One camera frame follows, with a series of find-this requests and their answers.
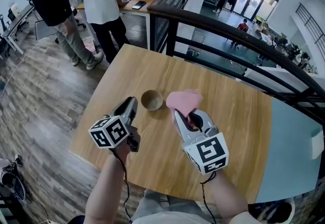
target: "black pants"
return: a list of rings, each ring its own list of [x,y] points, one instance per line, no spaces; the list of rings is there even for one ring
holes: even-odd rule
[[[109,31],[111,31],[112,36],[117,42],[119,48],[122,48],[124,43],[130,43],[125,36],[126,28],[121,17],[114,21],[110,21],[104,24],[92,23],[91,26],[97,34],[98,41],[101,44],[103,51],[106,55],[106,60],[109,63],[113,61],[117,54]]]

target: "person in white shirt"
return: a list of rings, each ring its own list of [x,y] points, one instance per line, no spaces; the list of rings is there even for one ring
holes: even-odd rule
[[[126,140],[115,148],[115,153],[126,163],[129,154]],[[107,157],[96,186],[86,204],[84,224],[113,224],[120,202],[124,170],[113,154]],[[236,187],[228,181],[222,170],[216,171],[214,179],[209,181],[216,206],[225,223],[259,224],[248,213],[246,199]],[[205,215],[194,201],[168,196],[169,207],[160,205],[160,194],[146,190],[143,199],[132,217],[133,224],[209,224]]]
[[[87,21],[97,34],[106,55],[106,60],[111,63],[117,54],[109,31],[112,33],[119,48],[124,43],[129,44],[125,36],[126,28],[120,18],[119,8],[124,7],[127,2],[122,0],[84,0]]]

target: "blue-green surface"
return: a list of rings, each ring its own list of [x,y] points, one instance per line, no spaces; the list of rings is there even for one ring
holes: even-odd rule
[[[270,149],[257,203],[290,198],[315,188],[320,157],[311,159],[311,138],[321,130],[313,119],[272,98]]]

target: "white cable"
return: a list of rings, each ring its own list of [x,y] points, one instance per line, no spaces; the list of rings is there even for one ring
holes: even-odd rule
[[[34,48],[35,48],[36,46],[38,46],[38,43],[37,43],[34,47],[32,47],[32,48],[31,48],[31,49],[26,53],[26,55],[21,59],[20,63],[17,65],[17,67],[16,67],[16,68],[14,69],[14,71],[11,73],[11,75],[10,75],[10,77],[9,77],[9,79],[8,79],[8,81],[7,81],[7,83],[6,83],[6,85],[5,85],[4,90],[3,90],[2,93],[0,94],[0,98],[2,97],[3,93],[5,93],[6,87],[7,87],[7,85],[9,84],[9,81],[10,81],[12,75],[16,72],[17,68],[18,68],[18,67],[21,65],[21,63],[25,60],[25,58],[27,57],[27,55],[28,55],[32,50],[34,50]]]

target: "wooden floor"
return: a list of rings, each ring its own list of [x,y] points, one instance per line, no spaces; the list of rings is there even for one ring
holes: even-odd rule
[[[136,16],[124,16],[123,20],[130,42],[146,47],[145,20]],[[20,170],[34,199],[44,205],[50,220],[66,223],[84,214],[99,176],[68,148],[108,64],[104,59],[92,71],[82,63],[73,67],[54,36],[36,41],[35,20],[31,16],[28,21],[29,27],[18,35],[25,54],[11,51],[11,56],[0,62],[0,80],[7,83],[0,97],[0,157],[13,160],[15,154],[22,155],[24,167]],[[82,37],[87,37],[87,30],[79,28]],[[142,193],[142,188],[132,187],[131,212]],[[46,220],[36,203],[26,204],[25,210],[33,223]],[[122,207],[117,222],[126,222]]]

